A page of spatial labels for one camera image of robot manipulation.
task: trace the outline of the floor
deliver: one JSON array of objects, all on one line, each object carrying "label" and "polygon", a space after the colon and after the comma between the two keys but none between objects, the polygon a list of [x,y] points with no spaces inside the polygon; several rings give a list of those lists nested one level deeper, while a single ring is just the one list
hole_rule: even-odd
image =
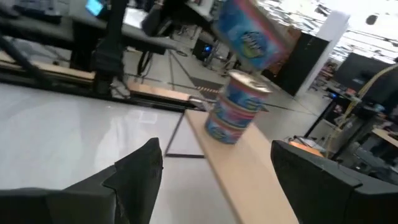
[{"label": "floor", "polygon": [[[54,60],[54,54],[40,46],[15,41],[33,60]],[[68,58],[69,52],[56,50]],[[227,81],[194,57],[174,52],[154,55],[145,78],[137,78],[134,74],[139,57],[139,52],[126,53],[125,71],[132,74],[130,79],[147,85],[203,96],[202,88],[195,86],[192,78],[220,85]],[[259,113],[254,120],[269,140],[303,135],[328,104],[320,92],[311,90],[294,98],[270,82],[269,87],[273,91],[266,104],[269,112]],[[0,94],[8,96],[0,98],[0,189],[65,188],[104,169],[151,137],[159,137],[165,150],[180,116],[9,85],[0,85]],[[187,126],[183,121],[170,152],[200,152]],[[151,223],[235,220],[206,160],[165,158]]]}]

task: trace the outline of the can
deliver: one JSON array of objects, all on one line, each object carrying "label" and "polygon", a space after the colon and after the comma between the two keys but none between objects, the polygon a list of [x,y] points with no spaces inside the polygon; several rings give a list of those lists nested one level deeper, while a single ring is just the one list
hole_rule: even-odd
[{"label": "can", "polygon": [[225,96],[219,95],[212,113],[234,128],[246,128],[256,113],[236,106]]},{"label": "can", "polygon": [[205,129],[212,138],[225,144],[235,144],[245,130],[244,128],[234,128],[211,113],[207,117]]},{"label": "can", "polygon": [[225,86],[224,96],[238,107],[257,112],[263,107],[270,89],[262,81],[239,70],[228,71],[229,83]]},{"label": "can", "polygon": [[245,64],[263,70],[291,48],[291,40],[252,0],[226,0],[213,32]]}]

